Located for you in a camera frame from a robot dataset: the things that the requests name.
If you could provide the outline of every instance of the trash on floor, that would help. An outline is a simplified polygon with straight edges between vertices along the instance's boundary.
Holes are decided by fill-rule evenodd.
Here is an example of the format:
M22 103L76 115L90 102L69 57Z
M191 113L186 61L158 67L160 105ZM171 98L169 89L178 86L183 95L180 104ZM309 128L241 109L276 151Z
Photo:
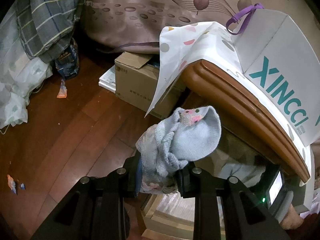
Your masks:
M17 194L17 190L16 190L16 183L13 180L13 178L8 174L8 186L9 188L12 190L13 193Z
M67 97L66 83L63 79L61 79L60 90L57 95L57 98L66 98L66 97Z

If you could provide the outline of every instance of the display screen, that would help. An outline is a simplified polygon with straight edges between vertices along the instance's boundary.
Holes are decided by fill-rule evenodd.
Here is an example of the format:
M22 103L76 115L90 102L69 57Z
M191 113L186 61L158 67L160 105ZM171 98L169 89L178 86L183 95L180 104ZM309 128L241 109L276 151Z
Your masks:
M273 204L277 195L279 194L281 187L282 187L282 178L281 178L281 173L279 172L278 176L276 177L276 180L273 182L273 184L269 190L271 205Z

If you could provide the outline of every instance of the purple ribbon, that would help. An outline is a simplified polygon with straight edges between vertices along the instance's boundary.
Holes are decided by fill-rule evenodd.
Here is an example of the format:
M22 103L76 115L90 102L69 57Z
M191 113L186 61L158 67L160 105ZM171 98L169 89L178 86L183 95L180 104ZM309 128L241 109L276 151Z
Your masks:
M255 5L250 5L244 9L242 9L240 12L236 13L230 20L227 21L227 23L226 23L227 31L232 35L238 35L240 33L243 33L249 24L249 21L251 19L252 14L255 12L256 9L264 9L264 7L262 6L261 3L256 3ZM238 22L238 20L246 14L248 14L248 15L244 19L244 21L240 27L240 30L237 33L233 33L231 31L229 31L230 24Z

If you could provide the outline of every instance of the green plaid fabric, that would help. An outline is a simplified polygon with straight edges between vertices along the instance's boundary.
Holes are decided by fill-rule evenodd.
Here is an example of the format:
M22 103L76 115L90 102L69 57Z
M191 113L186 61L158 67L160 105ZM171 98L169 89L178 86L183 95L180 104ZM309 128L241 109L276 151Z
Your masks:
M68 47L84 0L16 0L17 23L25 52L48 63Z

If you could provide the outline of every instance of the paper scrap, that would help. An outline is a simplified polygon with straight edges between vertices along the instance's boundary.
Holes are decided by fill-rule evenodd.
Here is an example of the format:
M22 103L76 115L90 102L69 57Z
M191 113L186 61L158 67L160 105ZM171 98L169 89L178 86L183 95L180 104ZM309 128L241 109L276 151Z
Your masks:
M12 190L13 193L17 194L16 183L10 175L7 175L8 178L8 186Z
M66 83L64 82L63 79L61 79L60 91L57 95L57 98L66 98L66 97L67 97Z

